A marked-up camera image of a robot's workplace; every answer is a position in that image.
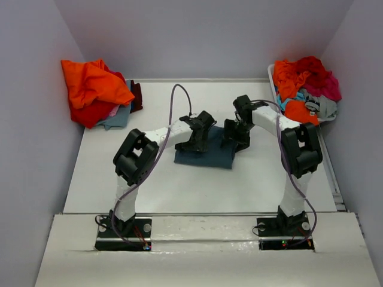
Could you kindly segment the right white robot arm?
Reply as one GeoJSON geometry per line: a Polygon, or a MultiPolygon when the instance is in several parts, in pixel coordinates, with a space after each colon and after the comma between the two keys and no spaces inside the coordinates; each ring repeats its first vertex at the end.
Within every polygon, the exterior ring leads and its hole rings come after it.
{"type": "Polygon", "coordinates": [[[250,146],[251,129],[261,127],[277,138],[286,172],[277,215],[257,220],[259,236],[288,237],[298,230],[303,230],[304,236],[310,235],[315,225],[309,223],[305,211],[311,205],[306,193],[313,173],[323,160],[316,126],[283,116],[275,102],[251,100],[247,95],[237,97],[233,106],[236,118],[225,120],[222,146],[233,142],[236,151],[245,150],[250,146]]]}

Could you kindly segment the blue-grey t shirt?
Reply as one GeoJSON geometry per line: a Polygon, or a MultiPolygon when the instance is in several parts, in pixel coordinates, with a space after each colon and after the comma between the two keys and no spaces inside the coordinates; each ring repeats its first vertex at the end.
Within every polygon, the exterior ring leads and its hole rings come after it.
{"type": "Polygon", "coordinates": [[[207,152],[176,150],[174,163],[187,166],[232,169],[237,144],[235,141],[230,140],[221,146],[223,135],[223,127],[213,126],[208,134],[207,152]]]}

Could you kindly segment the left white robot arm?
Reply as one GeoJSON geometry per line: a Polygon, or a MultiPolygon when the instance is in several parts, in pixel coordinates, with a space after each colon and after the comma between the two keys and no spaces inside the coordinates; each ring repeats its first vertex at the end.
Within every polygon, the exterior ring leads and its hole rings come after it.
{"type": "Polygon", "coordinates": [[[148,132],[131,130],[113,158],[117,175],[116,199],[110,211],[111,229],[127,237],[134,226],[139,186],[148,178],[168,147],[207,152],[208,133],[216,123],[206,111],[186,115],[166,127],[148,132]]]}

